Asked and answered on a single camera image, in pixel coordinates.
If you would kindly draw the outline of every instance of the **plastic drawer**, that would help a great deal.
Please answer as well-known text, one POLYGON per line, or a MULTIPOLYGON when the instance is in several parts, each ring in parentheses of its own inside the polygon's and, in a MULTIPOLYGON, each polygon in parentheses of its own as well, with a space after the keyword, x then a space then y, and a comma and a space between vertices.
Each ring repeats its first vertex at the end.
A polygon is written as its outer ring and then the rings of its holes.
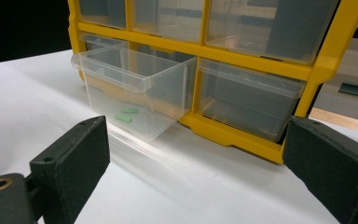
POLYGON ((131 2, 133 30, 182 41, 199 41, 203 0, 131 2))
POLYGON ((125 29, 125 0, 78 0, 82 21, 125 29))
POLYGON ((126 48, 128 46, 127 41, 104 37, 101 35, 93 35, 89 33, 80 34, 80 40, 86 43, 87 50, 94 50, 113 46, 126 48))
POLYGON ((213 0, 206 42, 242 53, 312 63, 338 0, 213 0))
POLYGON ((74 55, 83 71, 91 108, 135 135, 153 139, 189 110, 187 69, 179 63, 126 48, 100 48, 74 55))
POLYGON ((200 113, 278 142, 304 82, 201 59, 200 113))

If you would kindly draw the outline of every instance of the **white table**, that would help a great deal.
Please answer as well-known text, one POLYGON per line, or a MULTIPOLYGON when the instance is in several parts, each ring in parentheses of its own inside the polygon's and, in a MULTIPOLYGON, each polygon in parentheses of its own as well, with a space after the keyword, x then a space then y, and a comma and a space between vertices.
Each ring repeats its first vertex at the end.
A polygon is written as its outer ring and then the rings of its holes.
MULTIPOLYGON (((71 55, 0 63, 0 175, 28 175, 31 159, 97 116, 71 55)), ((112 162, 76 223, 337 223, 284 165, 221 147, 179 123, 137 146, 111 137, 112 162)))

